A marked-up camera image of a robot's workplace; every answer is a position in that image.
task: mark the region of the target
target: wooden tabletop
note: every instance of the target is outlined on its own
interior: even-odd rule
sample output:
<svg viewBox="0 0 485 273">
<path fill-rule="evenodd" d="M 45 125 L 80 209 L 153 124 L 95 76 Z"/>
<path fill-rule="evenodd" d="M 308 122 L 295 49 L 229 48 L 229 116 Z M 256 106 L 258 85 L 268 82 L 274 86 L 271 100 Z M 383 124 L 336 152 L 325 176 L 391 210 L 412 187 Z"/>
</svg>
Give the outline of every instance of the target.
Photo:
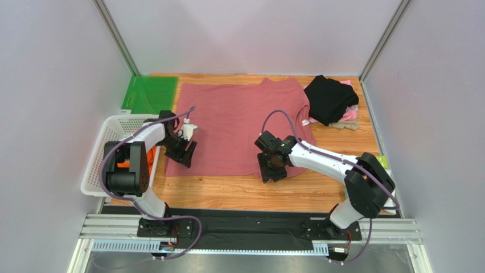
<svg viewBox="0 0 485 273">
<path fill-rule="evenodd" d="M 258 84 L 265 77 L 273 81 L 296 78 L 302 86 L 308 85 L 314 76 L 275 75 L 208 75 L 208 74 L 159 74 L 151 76 L 177 76 L 179 82 L 173 112 L 180 96 L 182 84 Z M 357 77 L 329 77 L 335 80 L 351 80 L 359 96 L 357 121 L 359 129 L 336 129 L 312 124 L 311 131 L 317 146 L 346 155 L 370 152 L 378 155 L 376 139 L 372 130 L 364 94 Z M 161 149 L 153 191 L 171 207 L 281 210 L 298 212 L 328 212 L 335 204 L 345 200 L 345 187 L 336 180 L 307 170 L 296 177 L 276 183 L 263 182 L 255 176 L 182 176 L 165 177 L 165 149 Z M 112 204 L 126 204 L 113 200 Z"/>
</svg>

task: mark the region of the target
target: beige cloth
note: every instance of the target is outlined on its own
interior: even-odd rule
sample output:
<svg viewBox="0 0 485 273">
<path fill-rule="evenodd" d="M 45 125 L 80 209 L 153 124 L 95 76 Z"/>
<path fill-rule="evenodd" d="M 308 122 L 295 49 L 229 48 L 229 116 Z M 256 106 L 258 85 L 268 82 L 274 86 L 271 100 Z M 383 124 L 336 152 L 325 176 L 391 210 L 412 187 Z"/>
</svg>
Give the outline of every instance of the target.
<svg viewBox="0 0 485 273">
<path fill-rule="evenodd" d="M 339 121 L 339 122 L 333 122 L 329 124 L 330 127 L 333 128 L 338 128 L 338 129 L 344 129 L 348 128 L 350 130 L 357 130 L 359 128 L 359 124 L 357 123 L 357 119 L 354 119 L 353 121 Z"/>
</svg>

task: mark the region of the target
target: metal corner post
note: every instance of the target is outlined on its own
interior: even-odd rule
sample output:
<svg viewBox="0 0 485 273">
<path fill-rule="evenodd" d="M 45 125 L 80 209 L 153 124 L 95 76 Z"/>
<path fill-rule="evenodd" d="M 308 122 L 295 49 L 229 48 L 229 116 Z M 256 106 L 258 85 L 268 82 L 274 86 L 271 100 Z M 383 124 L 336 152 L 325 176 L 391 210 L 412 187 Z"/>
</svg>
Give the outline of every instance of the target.
<svg viewBox="0 0 485 273">
<path fill-rule="evenodd" d="M 377 59 L 381 55 L 382 51 L 385 48 L 385 45 L 387 42 L 389 42 L 392 34 L 396 30 L 396 27 L 398 26 L 399 22 L 401 21 L 402 17 L 406 13 L 406 10 L 409 7 L 409 4 L 412 2 L 412 0 L 401 0 L 401 3 L 399 3 L 399 6 L 397 6 L 396 12 L 394 15 L 392 15 L 391 21 L 389 21 L 389 24 L 387 25 L 381 39 L 377 43 L 376 48 L 371 54 L 371 57 L 365 64 L 364 69 L 362 70 L 362 73 L 359 76 L 361 84 L 366 81 L 367 77 L 369 76 L 372 68 L 377 62 Z"/>
<path fill-rule="evenodd" d="M 104 0 L 93 0 L 93 3 L 98 9 L 103 21 L 106 24 L 106 27 L 109 30 L 109 33 L 111 33 L 111 36 L 113 37 L 116 46 L 120 50 L 121 56 L 123 57 L 123 59 L 125 59 L 126 65 L 130 69 L 131 73 L 133 74 L 133 76 L 140 76 L 140 71 L 138 70 L 138 67 L 135 64 L 135 61 L 130 54 L 130 51 L 126 47 L 126 44 L 123 41 L 123 38 L 121 37 L 121 34 L 116 27 L 113 18 L 111 17 L 106 3 L 104 2 Z"/>
</svg>

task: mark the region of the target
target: orange cloth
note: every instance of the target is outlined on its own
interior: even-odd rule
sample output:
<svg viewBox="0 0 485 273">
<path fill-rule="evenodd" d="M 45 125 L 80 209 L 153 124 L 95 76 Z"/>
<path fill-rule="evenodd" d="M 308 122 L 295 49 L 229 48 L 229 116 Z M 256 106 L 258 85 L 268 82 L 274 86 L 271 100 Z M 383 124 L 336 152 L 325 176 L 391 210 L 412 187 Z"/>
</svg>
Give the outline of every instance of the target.
<svg viewBox="0 0 485 273">
<path fill-rule="evenodd" d="M 157 152 L 157 147 L 153 146 L 150 151 L 146 153 L 146 160 L 148 162 L 148 173 L 151 173 L 151 168 L 153 167 L 153 161 L 155 160 L 155 153 Z M 118 168 L 129 168 L 129 162 L 117 163 Z"/>
</svg>

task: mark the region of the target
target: yellow-green object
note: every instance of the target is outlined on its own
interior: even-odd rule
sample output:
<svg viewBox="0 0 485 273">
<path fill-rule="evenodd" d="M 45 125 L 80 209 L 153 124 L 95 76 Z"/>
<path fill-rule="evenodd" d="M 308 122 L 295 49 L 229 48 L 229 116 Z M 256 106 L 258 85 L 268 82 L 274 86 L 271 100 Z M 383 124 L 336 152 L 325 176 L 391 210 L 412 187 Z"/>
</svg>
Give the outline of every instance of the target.
<svg viewBox="0 0 485 273">
<path fill-rule="evenodd" d="M 389 165 L 387 165 L 387 158 L 385 157 L 385 155 L 376 155 L 376 158 L 379 161 L 379 163 L 381 163 L 384 169 L 389 168 Z"/>
<path fill-rule="evenodd" d="M 155 114 L 172 110 L 178 77 L 132 76 L 121 109 L 132 114 Z"/>
</svg>

